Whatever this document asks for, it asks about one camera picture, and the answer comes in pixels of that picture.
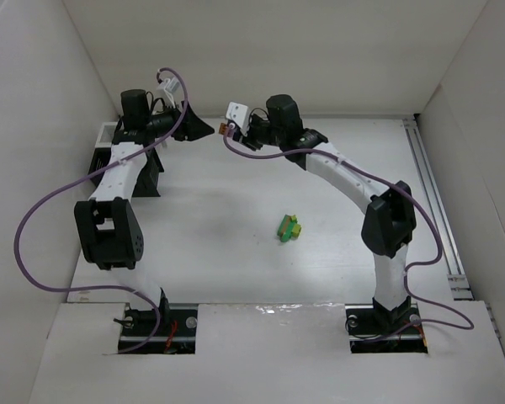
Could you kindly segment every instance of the black joint housing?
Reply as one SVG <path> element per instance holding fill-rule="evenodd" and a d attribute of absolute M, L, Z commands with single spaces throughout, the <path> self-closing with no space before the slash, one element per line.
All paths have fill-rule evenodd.
<path fill-rule="evenodd" d="M 407 183 L 399 181 L 396 185 L 412 194 Z M 393 258 L 402 244 L 412 240 L 416 225 L 412 202 L 394 189 L 388 189 L 382 195 L 373 197 L 367 206 L 361 238 L 374 254 Z"/>
<path fill-rule="evenodd" d="M 105 219 L 111 219 L 114 228 L 99 229 Z M 129 200 L 77 202 L 75 222 L 84 257 L 100 269 L 134 269 L 142 258 L 144 239 Z"/>
<path fill-rule="evenodd" d="M 289 145 L 281 145 L 280 150 L 287 152 L 296 149 L 313 149 L 321 143 L 327 142 L 328 139 L 317 130 L 307 129 L 299 138 L 292 141 Z M 296 153 L 290 154 L 286 156 L 286 158 L 306 170 L 306 155 L 307 153 Z"/>
<path fill-rule="evenodd" d="M 127 90 L 121 95 L 125 130 L 142 130 L 150 121 L 150 105 L 144 90 Z"/>

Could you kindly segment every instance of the white enclosure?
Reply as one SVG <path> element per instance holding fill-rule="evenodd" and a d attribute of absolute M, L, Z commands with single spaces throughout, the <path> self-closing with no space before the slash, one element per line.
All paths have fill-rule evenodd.
<path fill-rule="evenodd" d="M 199 325 L 199 354 L 101 356 L 116 348 L 119 328 L 110 320 L 125 297 L 35 289 L 16 266 L 13 235 L 40 197 L 86 173 L 101 124 L 121 110 L 120 92 L 153 90 L 161 66 L 183 75 L 203 116 L 223 115 L 230 101 L 261 107 L 275 93 L 292 95 L 308 125 L 359 165 L 407 179 L 442 225 L 437 188 L 450 223 L 442 227 L 444 240 L 452 229 L 456 245 L 430 272 L 412 275 L 412 287 L 466 310 L 476 330 L 429 326 L 429 356 L 349 355 L 337 305 L 366 303 L 374 289 L 359 211 L 285 161 L 259 162 L 248 172 L 213 135 L 165 149 L 163 197 L 133 203 L 156 250 L 145 260 L 156 267 L 157 282 L 175 301 L 208 303 L 200 310 L 199 320 L 210 325 Z M 421 114 L 433 177 L 425 154 L 415 153 L 422 144 L 413 114 Z M 215 127 L 219 121 L 209 120 Z M 28 224 L 22 253 L 42 283 L 106 282 L 106 273 L 79 259 L 72 210 L 92 191 L 84 184 L 53 199 Z M 296 191 L 309 194 L 289 203 Z M 266 229 L 287 209 L 301 212 L 309 226 L 281 247 Z M 230 221 L 226 210 L 241 219 Z M 197 229 L 197 221 L 205 226 Z M 157 237 L 173 238 L 159 245 Z M 229 246 L 229 258 L 218 254 Z M 432 251 L 419 223 L 410 254 L 426 259 Z M 238 267 L 243 254 L 250 263 Z M 169 265 L 160 268 L 164 258 Z M 475 299 L 490 305 L 499 342 L 482 301 L 452 301 L 447 273 L 458 258 Z M 84 301 L 90 304 L 74 304 Z M 236 305 L 266 310 L 290 302 L 305 306 L 270 317 L 255 305 Z M 215 313 L 213 303 L 228 306 Z M 456 321 L 430 306 L 422 310 Z M 257 351 L 233 346 L 237 339 Z M 221 342 L 230 349 L 221 350 Z M 267 372 L 270 359 L 283 377 Z M 350 364 L 361 370 L 349 371 Z M 167 379 L 157 386 L 157 377 L 141 377 L 159 369 Z M 383 391 L 338 389 L 339 377 L 369 385 L 367 369 L 385 377 L 376 383 Z M 397 369 L 403 376 L 393 378 Z M 325 396 L 291 377 L 305 374 Z M 197 388 L 185 398 L 174 390 L 169 402 L 404 402 L 401 378 L 412 397 L 426 396 L 422 402 L 505 402 L 505 0 L 0 0 L 0 404 L 129 402 L 127 394 L 142 389 L 148 392 L 139 402 L 157 402 L 167 383 L 179 386 L 180 375 Z M 136 388 L 125 389 L 131 380 Z M 226 383 L 231 389 L 219 395 L 202 393 Z M 258 394 L 262 383 L 271 396 Z"/>

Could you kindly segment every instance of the black bracket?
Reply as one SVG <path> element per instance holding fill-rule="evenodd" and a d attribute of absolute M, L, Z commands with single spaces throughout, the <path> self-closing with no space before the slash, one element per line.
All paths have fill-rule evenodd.
<path fill-rule="evenodd" d="M 105 219 L 112 219 L 114 228 L 99 229 Z M 77 202 L 75 222 L 84 257 L 100 269 L 134 269 L 142 258 L 144 239 L 129 200 Z"/>
<path fill-rule="evenodd" d="M 398 187 L 412 194 L 410 186 L 399 181 Z M 393 258 L 402 244 L 412 240 L 416 227 L 412 203 L 393 189 L 373 196 L 364 215 L 361 237 L 364 244 L 377 255 Z"/>

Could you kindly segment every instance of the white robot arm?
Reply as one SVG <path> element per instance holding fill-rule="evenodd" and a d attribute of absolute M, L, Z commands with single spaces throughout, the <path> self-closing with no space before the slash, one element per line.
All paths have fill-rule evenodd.
<path fill-rule="evenodd" d="M 175 89 L 174 79 L 170 83 Z M 159 100 L 162 98 L 152 100 L 150 105 L 144 90 L 128 90 L 121 94 L 124 115 L 115 129 L 109 159 L 104 162 L 120 164 L 98 178 L 98 187 L 88 201 L 77 202 L 75 220 L 86 260 L 110 271 L 120 284 L 137 290 L 158 304 L 165 322 L 167 298 L 157 283 L 149 279 L 142 265 L 144 239 L 130 205 L 133 197 L 159 196 L 157 181 L 162 164 L 154 149 L 124 160 L 142 151 L 156 138 L 166 135 L 181 115 L 173 98 L 172 105 L 167 106 L 163 101 L 162 111 L 153 114 Z M 188 106 L 173 138 L 195 141 L 212 133 L 213 128 L 199 119 Z M 131 295 L 130 309 L 151 311 L 152 307 L 143 299 Z"/>
<path fill-rule="evenodd" d="M 413 206 L 385 185 L 341 165 L 351 163 L 328 139 L 316 130 L 303 127 L 295 101 L 288 95 L 271 97 L 264 111 L 266 119 L 251 113 L 246 105 L 230 103 L 227 125 L 233 124 L 232 139 L 253 151 L 263 145 L 278 146 L 283 152 L 314 149 L 338 158 L 334 161 L 322 154 L 299 153 L 287 156 L 304 170 L 324 178 L 347 195 L 365 215 L 362 238 L 373 252 L 376 289 L 373 299 L 376 320 L 386 329 L 398 323 L 408 312 L 410 297 L 404 288 L 407 244 L 415 228 Z M 410 188 L 403 182 L 408 193 Z"/>

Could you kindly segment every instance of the white table surface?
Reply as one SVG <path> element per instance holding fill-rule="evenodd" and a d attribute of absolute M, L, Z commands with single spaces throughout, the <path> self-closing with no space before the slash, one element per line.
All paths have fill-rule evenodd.
<path fill-rule="evenodd" d="M 110 319 L 124 304 L 63 304 L 30 404 L 505 404 L 505 359 L 484 303 L 453 306 L 476 329 L 425 325 L 428 354 L 352 354 L 343 305 L 324 304 L 200 306 L 194 355 L 112 355 L 120 326 Z"/>
<path fill-rule="evenodd" d="M 426 204 L 400 120 L 305 119 L 338 150 L 371 173 L 409 183 Z M 207 120 L 218 129 L 220 120 Z M 264 147 L 261 153 L 277 152 Z M 250 161 L 215 134 L 163 151 L 161 198 L 133 199 L 145 238 L 142 262 L 172 303 L 370 303 L 372 254 L 361 241 L 363 215 L 323 179 L 285 159 Z M 298 240 L 275 236 L 284 214 L 303 226 Z M 435 256 L 417 214 L 408 259 Z M 415 292 L 451 299 L 445 261 L 415 268 Z M 81 254 L 73 286 L 115 284 Z M 125 292 L 71 293 L 70 302 L 125 302 Z"/>

